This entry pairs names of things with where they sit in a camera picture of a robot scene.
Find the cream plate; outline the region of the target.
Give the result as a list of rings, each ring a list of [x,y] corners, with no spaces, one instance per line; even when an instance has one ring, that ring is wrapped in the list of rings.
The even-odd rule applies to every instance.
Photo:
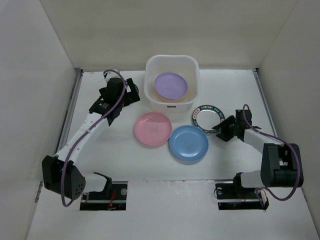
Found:
[[[183,102],[185,98],[180,98],[180,99],[168,99],[168,98],[163,98],[163,97],[160,97],[159,98],[160,100],[166,102],[166,103],[180,103],[180,102]]]

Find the purple plate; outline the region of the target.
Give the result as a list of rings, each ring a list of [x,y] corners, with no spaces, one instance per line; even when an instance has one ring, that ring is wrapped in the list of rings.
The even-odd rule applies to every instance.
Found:
[[[159,95],[168,99],[179,99],[189,90],[185,78],[174,72],[159,74],[154,80],[154,88]]]

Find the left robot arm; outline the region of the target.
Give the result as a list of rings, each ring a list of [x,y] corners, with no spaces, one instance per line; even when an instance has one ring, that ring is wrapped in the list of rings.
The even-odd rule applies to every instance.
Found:
[[[42,160],[44,187],[61,196],[62,204],[68,207],[80,197],[97,193],[102,198],[112,194],[112,179],[102,173],[83,174],[78,164],[98,136],[120,115],[122,109],[140,101],[139,89],[131,78],[113,77],[106,87],[99,90],[100,96],[89,108],[82,126],[54,156]]]

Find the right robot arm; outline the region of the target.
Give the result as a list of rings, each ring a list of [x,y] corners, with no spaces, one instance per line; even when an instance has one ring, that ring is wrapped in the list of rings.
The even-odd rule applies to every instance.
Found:
[[[265,190],[278,201],[289,200],[303,185],[299,146],[252,126],[252,112],[247,104],[212,128],[224,142],[234,137],[261,153],[261,166],[252,172],[239,172],[234,177],[232,193],[239,198],[250,192]]]

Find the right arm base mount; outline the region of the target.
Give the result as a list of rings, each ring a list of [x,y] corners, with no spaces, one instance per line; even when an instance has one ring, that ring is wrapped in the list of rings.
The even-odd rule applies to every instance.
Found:
[[[216,181],[213,194],[217,199],[218,209],[221,211],[266,211],[270,205],[264,191],[236,186],[232,180]]]

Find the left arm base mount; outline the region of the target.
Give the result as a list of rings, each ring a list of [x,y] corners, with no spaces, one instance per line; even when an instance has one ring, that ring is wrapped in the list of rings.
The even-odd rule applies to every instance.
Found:
[[[127,181],[113,181],[107,193],[90,192],[83,194],[80,211],[125,211],[127,208]]]

